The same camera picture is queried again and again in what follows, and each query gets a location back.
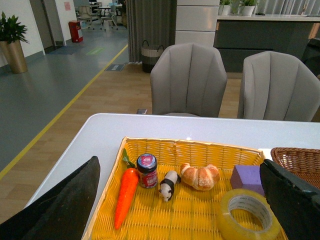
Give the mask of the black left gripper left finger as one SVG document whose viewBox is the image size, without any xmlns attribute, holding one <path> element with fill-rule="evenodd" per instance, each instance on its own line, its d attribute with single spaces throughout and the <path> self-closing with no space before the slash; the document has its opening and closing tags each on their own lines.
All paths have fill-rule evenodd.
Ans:
<svg viewBox="0 0 320 240">
<path fill-rule="evenodd" d="M 96 199 L 97 156 L 0 225 L 2 240 L 80 240 Z"/>
</svg>

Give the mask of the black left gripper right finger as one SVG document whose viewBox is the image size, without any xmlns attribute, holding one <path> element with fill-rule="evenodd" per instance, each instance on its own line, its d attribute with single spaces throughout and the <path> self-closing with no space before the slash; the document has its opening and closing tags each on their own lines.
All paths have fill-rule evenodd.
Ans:
<svg viewBox="0 0 320 240">
<path fill-rule="evenodd" d="M 289 240 L 320 238 L 320 190 L 265 159 L 260 165 L 262 188 Z"/>
</svg>

